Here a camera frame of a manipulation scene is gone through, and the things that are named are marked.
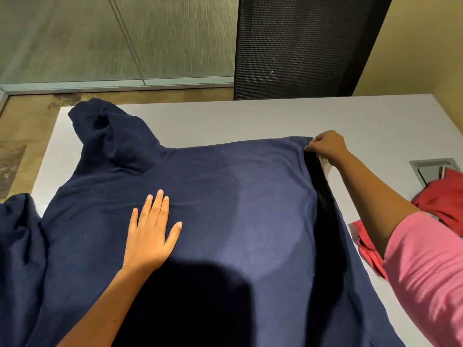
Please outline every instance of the red garment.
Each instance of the red garment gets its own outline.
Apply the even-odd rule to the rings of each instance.
[[[412,203],[463,236],[463,173],[445,168],[443,179],[431,181]]]
[[[382,278],[385,278],[389,281],[388,275],[382,268],[383,260],[379,255],[378,250],[376,250],[376,247],[373,245],[370,237],[368,236],[367,230],[363,226],[363,222],[361,220],[357,220],[353,222],[352,225],[355,226],[357,230],[357,244],[360,254],[367,261],[367,263],[370,264],[370,267],[373,268],[378,276],[381,276]]]

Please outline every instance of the pink shirt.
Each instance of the pink shirt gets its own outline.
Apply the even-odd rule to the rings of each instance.
[[[384,257],[395,295],[424,336],[436,347],[463,346],[463,239],[417,212],[396,227]]]

